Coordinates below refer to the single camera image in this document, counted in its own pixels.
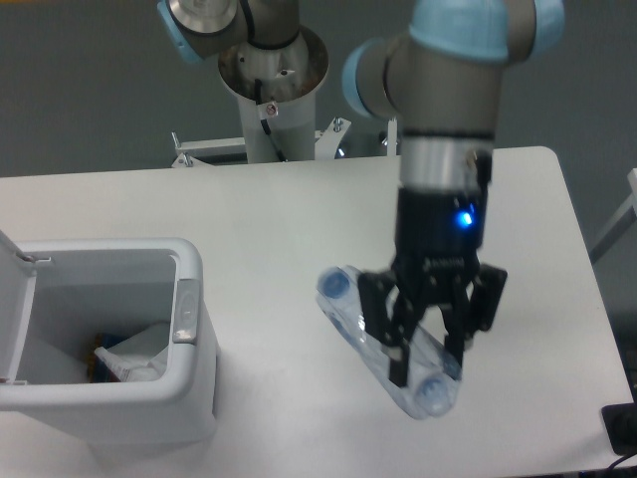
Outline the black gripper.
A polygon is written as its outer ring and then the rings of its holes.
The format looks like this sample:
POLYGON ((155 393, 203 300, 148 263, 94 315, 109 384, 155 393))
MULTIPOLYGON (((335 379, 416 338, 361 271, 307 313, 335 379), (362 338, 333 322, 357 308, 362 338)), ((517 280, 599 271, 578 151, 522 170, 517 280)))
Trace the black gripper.
POLYGON ((458 370, 475 333, 493 326, 508 272, 479 268, 487 201, 480 190, 398 191, 392 271, 357 279, 365 331, 389 357, 388 378, 398 387, 408 384, 412 340, 428 306, 443 305, 444 347, 458 370))

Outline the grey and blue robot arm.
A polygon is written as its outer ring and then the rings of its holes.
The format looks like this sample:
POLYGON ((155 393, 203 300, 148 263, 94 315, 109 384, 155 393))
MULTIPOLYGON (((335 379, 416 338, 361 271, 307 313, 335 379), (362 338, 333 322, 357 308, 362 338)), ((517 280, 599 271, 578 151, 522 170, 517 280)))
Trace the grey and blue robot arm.
MULTIPOLYGON (((312 115, 284 125, 283 107, 321 84, 327 55, 300 22, 295 1, 161 1, 158 13, 182 59, 216 57, 238 97, 253 162, 312 158, 312 115)), ((554 45, 559 1, 419 1, 406 33, 375 39, 347 58, 342 90, 350 107, 401 124, 395 258, 364 273, 358 290, 367 332, 388 355, 391 382, 405 386, 411 343, 429 308, 443 313, 446 351, 493 323, 507 279, 480 263, 492 179, 502 76, 554 45)))

